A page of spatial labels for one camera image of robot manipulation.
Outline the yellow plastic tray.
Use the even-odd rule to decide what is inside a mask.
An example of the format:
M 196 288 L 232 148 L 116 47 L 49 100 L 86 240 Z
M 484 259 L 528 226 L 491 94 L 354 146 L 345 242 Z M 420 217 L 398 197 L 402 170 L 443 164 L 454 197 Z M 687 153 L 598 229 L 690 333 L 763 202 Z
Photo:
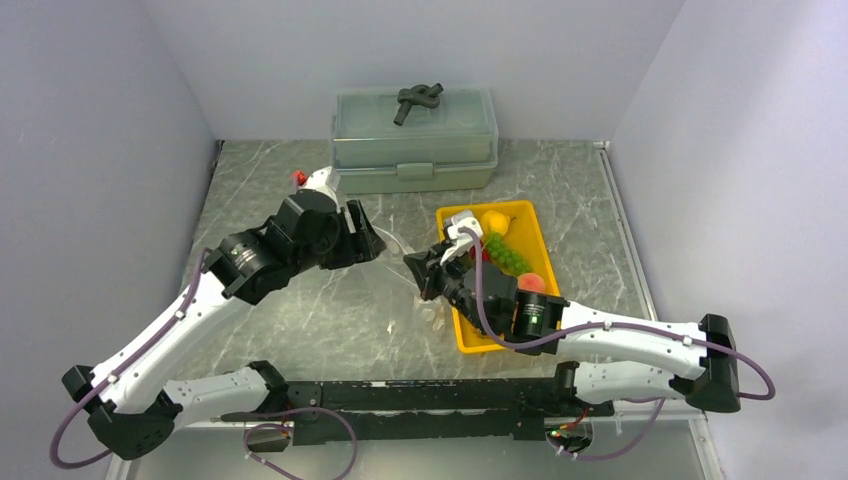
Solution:
M 533 204 L 528 200 L 513 200 L 478 204 L 443 206 L 436 210 L 435 218 L 442 226 L 449 217 L 470 210 L 481 220 L 489 211 L 497 211 L 511 219 L 504 243 L 517 251 L 545 282 L 546 293 L 559 296 L 560 289 L 549 258 L 548 249 Z M 456 309 L 451 310 L 458 350 L 466 355 L 502 351 L 503 347 L 485 338 Z

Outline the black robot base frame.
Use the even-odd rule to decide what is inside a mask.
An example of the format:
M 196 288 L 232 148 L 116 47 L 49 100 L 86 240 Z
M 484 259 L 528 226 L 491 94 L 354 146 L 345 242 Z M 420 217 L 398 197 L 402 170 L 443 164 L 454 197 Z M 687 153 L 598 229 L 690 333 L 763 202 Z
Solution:
M 262 414 L 226 422 L 275 420 L 292 410 L 297 446 L 367 440 L 510 437 L 541 441 L 571 417 L 609 417 L 611 402 L 589 405 L 555 392 L 549 378 L 292 382 L 288 398 Z

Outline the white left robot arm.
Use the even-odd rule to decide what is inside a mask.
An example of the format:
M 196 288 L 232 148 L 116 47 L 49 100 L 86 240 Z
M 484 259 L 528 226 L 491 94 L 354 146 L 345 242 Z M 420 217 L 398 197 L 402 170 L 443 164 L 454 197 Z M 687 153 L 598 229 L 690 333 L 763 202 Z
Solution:
M 94 367 L 77 365 L 63 375 L 75 411 L 87 414 L 107 454 L 125 460 L 215 416 L 279 417 L 289 405 L 289 387 L 269 362 L 189 381 L 175 374 L 227 322 L 297 275 L 370 262 L 384 249 L 359 201 L 340 201 L 327 188 L 287 196 L 262 225 L 203 250 L 187 288 L 127 346 Z

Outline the clear zip top bag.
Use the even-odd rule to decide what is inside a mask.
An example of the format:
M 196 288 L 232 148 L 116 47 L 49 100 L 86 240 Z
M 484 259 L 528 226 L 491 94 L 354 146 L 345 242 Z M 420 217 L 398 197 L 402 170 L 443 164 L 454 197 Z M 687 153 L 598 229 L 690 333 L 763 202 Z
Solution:
M 422 326 L 432 332 L 446 330 L 446 310 L 440 301 L 425 301 L 411 273 L 403 263 L 406 254 L 414 252 L 412 246 L 398 234 L 373 227 L 384 241 L 385 249 L 374 260 L 356 264 L 353 269 L 364 281 L 374 303 L 386 310 L 387 332 L 392 335 L 402 323 Z

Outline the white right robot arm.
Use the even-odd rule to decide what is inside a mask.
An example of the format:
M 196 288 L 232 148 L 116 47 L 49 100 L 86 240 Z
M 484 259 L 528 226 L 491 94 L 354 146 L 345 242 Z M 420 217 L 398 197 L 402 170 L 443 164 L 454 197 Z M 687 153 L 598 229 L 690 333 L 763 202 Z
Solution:
M 672 398 L 715 413 L 741 408 L 736 345 L 728 319 L 657 323 L 522 290 L 498 267 L 447 261 L 446 245 L 407 254 L 425 300 L 444 298 L 489 338 L 519 353 L 561 355 L 551 401 L 574 415 L 618 399 Z

